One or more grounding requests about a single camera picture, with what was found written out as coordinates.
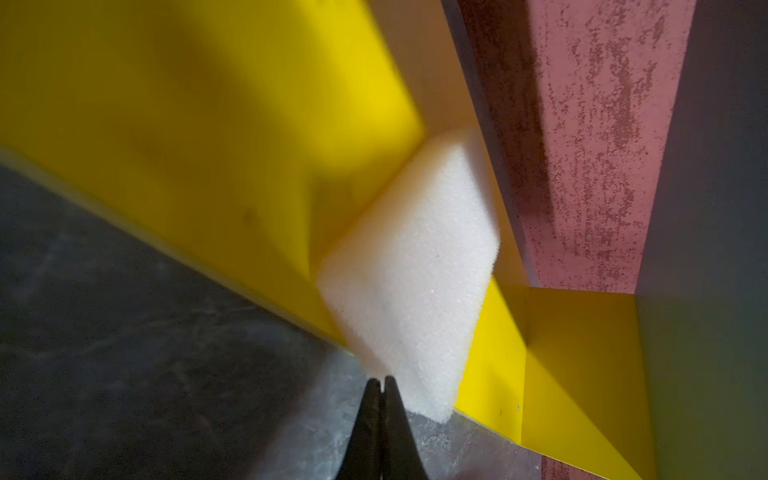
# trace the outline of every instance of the yellow wall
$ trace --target yellow wall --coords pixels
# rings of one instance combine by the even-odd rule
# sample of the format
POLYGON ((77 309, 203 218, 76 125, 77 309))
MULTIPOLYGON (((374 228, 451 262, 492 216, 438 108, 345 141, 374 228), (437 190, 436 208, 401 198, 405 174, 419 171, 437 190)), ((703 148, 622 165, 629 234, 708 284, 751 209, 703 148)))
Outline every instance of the yellow wall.
POLYGON ((634 296, 531 289, 522 445, 612 480, 656 478, 634 296))
POLYGON ((0 146, 337 341, 313 268, 424 136, 362 0, 3 2, 0 111, 0 146))

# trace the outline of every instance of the foam sponge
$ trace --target foam sponge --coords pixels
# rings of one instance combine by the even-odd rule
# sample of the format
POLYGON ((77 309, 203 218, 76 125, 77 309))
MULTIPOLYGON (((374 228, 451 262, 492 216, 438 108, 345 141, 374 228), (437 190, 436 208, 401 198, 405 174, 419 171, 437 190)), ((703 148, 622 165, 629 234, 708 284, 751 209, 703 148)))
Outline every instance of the foam sponge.
POLYGON ((321 263, 317 286, 371 376, 450 418, 498 254, 476 131, 428 142, 321 263))

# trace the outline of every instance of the dark gray wall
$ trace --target dark gray wall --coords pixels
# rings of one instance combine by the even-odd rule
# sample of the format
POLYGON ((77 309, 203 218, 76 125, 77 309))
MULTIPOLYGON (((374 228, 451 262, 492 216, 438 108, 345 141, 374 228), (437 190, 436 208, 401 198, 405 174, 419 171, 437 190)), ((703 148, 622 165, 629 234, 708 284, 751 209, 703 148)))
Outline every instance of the dark gray wall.
POLYGON ((768 478, 767 5, 690 31, 637 286, 660 480, 768 478))

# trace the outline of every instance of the gray floor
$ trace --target gray floor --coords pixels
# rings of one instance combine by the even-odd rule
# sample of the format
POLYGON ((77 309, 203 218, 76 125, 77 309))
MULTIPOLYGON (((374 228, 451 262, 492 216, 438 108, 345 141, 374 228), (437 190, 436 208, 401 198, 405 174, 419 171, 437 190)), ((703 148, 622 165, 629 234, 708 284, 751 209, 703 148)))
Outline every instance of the gray floor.
MULTIPOLYGON (((357 361, 0 167, 0 478, 333 478, 357 361)), ((430 478, 541 477, 454 414, 430 478)))

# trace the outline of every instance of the red speckled wall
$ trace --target red speckled wall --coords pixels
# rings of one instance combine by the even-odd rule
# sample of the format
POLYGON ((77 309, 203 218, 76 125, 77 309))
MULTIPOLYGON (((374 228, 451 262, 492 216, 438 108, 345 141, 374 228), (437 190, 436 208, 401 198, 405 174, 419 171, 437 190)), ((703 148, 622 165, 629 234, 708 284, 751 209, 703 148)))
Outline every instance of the red speckled wall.
POLYGON ((458 3, 531 282, 633 293, 695 0, 458 3))

